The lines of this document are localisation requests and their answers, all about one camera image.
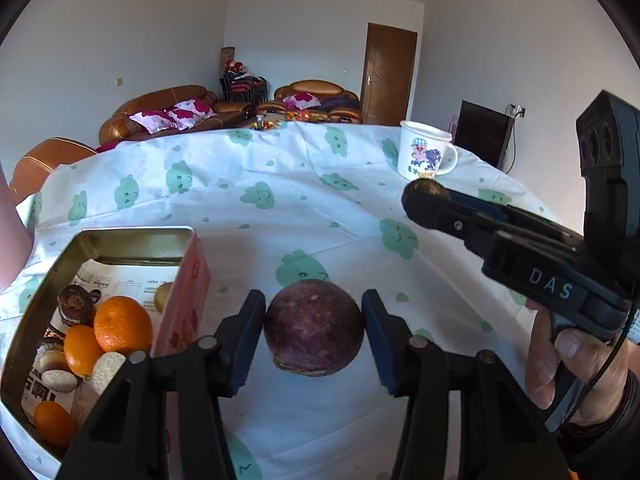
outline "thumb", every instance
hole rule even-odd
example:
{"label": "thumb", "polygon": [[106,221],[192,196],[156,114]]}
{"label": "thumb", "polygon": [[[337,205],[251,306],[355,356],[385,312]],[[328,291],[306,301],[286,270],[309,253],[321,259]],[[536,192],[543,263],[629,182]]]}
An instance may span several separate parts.
{"label": "thumb", "polygon": [[[566,368],[583,383],[595,377],[611,354],[612,347],[596,337],[573,328],[559,333],[554,343]],[[585,418],[607,420],[613,414],[622,398],[628,368],[628,345],[620,352],[596,383],[585,401]]]}

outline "purple blanket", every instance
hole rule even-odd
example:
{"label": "purple blanket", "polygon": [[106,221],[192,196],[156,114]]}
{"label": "purple blanket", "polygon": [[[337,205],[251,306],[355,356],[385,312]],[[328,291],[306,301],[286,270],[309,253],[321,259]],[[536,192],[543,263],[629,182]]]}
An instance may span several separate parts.
{"label": "purple blanket", "polygon": [[322,101],[322,105],[312,108],[321,112],[328,112],[334,108],[351,108],[352,110],[360,110],[360,101],[348,96],[328,97]]}

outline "door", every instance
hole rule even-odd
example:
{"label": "door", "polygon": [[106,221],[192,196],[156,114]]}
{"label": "door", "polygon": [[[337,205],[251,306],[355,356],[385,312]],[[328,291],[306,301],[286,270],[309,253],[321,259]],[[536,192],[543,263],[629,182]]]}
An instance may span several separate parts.
{"label": "door", "polygon": [[365,124],[399,126],[406,118],[418,33],[369,23],[362,77]]}

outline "black cable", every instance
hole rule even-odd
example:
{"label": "black cable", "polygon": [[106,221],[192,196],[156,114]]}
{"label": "black cable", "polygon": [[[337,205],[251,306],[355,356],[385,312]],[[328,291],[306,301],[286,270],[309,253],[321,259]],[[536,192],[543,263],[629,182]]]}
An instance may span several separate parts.
{"label": "black cable", "polygon": [[[505,114],[505,115],[507,114],[507,110],[508,110],[510,107],[511,107],[511,108],[514,108],[514,107],[513,107],[513,105],[509,105],[509,106],[507,106],[507,107],[504,109],[504,114]],[[513,118],[513,129],[512,129],[512,134],[511,134],[511,136],[513,137],[513,160],[511,161],[511,165],[510,165],[509,169],[507,170],[506,174],[509,174],[509,172],[513,169],[513,165],[516,163],[516,119],[517,119],[517,118],[518,118],[517,116],[515,116],[515,117]]]}
{"label": "black cable", "polygon": [[602,376],[604,375],[604,372],[607,371],[607,368],[609,368],[613,360],[618,355],[618,352],[620,352],[622,345],[626,343],[626,336],[629,334],[629,331],[631,330],[631,327],[636,319],[636,311],[638,310],[638,306],[640,303],[640,286],[636,285],[634,288],[635,288],[635,291],[634,291],[633,303],[631,305],[631,310],[629,310],[629,314],[628,314],[628,317],[626,318],[625,326],[622,329],[622,333],[620,334],[620,337],[616,341],[616,344],[613,347],[611,354],[609,355],[607,360],[604,361],[604,364],[600,367],[600,370],[598,370],[598,373],[593,377],[593,379],[591,379],[591,381],[587,383],[584,389],[580,392],[580,395],[575,401],[574,407],[569,412],[569,415],[562,422],[559,429],[562,429],[566,424],[568,424],[571,421],[572,418],[574,418],[574,415],[580,409],[580,406],[584,402],[584,399],[587,397],[587,395],[589,395],[589,393],[591,393],[591,390],[593,390],[593,387],[602,378]]}

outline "tv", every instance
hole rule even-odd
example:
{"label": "tv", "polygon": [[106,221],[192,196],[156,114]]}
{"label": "tv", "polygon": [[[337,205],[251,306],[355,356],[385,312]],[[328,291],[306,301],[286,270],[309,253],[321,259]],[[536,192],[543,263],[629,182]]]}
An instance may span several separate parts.
{"label": "tv", "polygon": [[512,117],[462,101],[453,143],[502,170],[512,131]]}

